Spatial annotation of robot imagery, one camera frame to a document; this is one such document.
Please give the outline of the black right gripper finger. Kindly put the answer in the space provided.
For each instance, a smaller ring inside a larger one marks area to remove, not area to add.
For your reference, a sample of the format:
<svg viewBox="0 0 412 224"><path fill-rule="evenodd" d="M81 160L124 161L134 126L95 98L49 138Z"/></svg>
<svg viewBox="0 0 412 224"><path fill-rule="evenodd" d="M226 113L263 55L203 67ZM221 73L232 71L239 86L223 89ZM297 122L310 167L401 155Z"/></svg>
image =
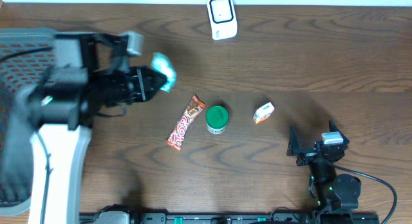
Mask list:
<svg viewBox="0 0 412 224"><path fill-rule="evenodd" d="M289 130L289 141L287 147L287 156L297 156L300 153L300 146L296 131L293 126Z"/></svg>
<svg viewBox="0 0 412 224"><path fill-rule="evenodd" d="M338 132L342 137L344 137L344 134L340 131L340 129L336 126L335 122L333 120L328 121L329 125L329 132Z"/></svg>

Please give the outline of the teal wet wipes pack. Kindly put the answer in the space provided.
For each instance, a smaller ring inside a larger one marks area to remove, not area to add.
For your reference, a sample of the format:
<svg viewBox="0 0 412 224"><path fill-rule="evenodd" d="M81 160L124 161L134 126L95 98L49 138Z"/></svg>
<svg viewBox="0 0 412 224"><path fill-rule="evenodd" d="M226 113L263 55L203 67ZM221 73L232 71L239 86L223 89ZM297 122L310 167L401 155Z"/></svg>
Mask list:
<svg viewBox="0 0 412 224"><path fill-rule="evenodd" d="M166 55L155 52L153 53L151 66L155 71L163 73L167 77L167 82L160 89L169 93L177 79L177 73L174 70L171 60Z"/></svg>

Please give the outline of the orange Kleenex tissue pack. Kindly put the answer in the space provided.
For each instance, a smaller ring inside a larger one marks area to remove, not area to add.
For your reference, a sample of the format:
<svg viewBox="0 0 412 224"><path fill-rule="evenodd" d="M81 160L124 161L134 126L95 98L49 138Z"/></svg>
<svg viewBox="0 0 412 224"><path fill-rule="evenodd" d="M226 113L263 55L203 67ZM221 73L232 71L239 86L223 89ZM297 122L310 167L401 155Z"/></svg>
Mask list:
<svg viewBox="0 0 412 224"><path fill-rule="evenodd" d="M275 110L274 105L271 102L266 103L256 110L253 116L253 120L256 124L266 120Z"/></svg>

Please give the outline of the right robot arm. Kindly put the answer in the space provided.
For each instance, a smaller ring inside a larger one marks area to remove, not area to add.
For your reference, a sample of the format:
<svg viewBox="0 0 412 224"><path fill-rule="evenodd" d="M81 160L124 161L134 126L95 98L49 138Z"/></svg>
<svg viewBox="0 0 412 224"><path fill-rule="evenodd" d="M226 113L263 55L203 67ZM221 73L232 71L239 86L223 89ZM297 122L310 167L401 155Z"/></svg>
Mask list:
<svg viewBox="0 0 412 224"><path fill-rule="evenodd" d="M335 162L345 156L350 141L333 121L329 131L311 148L300 145L293 127L289 131L287 156L296 157L296 165L309 166L310 192L318 200L319 208L313 211L313 219L320 223L326 216L350 215L359 206L361 181L350 174L337 174Z"/></svg>

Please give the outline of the red Top chocolate bar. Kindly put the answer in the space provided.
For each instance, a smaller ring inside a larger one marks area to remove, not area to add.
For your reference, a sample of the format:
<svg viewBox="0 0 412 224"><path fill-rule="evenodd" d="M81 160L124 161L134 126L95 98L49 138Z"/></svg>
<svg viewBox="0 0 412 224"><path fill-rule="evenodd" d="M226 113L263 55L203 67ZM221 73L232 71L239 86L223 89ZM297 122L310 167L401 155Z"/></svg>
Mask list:
<svg viewBox="0 0 412 224"><path fill-rule="evenodd" d="M189 126L204 108L205 103L202 102L196 95L193 95L181 118L177 121L174 129L171 131L166 140L168 146L177 151L181 150Z"/></svg>

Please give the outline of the green lid jar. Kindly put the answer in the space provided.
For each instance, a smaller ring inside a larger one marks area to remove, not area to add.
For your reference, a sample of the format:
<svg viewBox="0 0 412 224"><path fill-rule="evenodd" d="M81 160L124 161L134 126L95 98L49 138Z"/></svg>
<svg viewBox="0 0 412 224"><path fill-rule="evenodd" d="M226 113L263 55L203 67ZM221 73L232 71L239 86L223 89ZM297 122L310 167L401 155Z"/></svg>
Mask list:
<svg viewBox="0 0 412 224"><path fill-rule="evenodd" d="M206 114L207 130L215 135L222 134L229 123L229 113L222 106L212 106Z"/></svg>

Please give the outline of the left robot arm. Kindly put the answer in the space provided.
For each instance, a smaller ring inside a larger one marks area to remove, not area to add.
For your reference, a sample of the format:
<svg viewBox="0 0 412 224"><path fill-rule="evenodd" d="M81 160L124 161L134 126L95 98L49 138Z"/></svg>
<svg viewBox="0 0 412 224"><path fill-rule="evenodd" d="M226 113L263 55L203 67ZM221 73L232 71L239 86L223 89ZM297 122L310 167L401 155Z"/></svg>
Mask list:
<svg viewBox="0 0 412 224"><path fill-rule="evenodd" d="M130 65L143 41L132 31L1 31L1 43L18 55L51 59L12 102L1 150L3 217L29 212L30 223L79 222L93 118L104 106L147 102L167 82L163 73Z"/></svg>

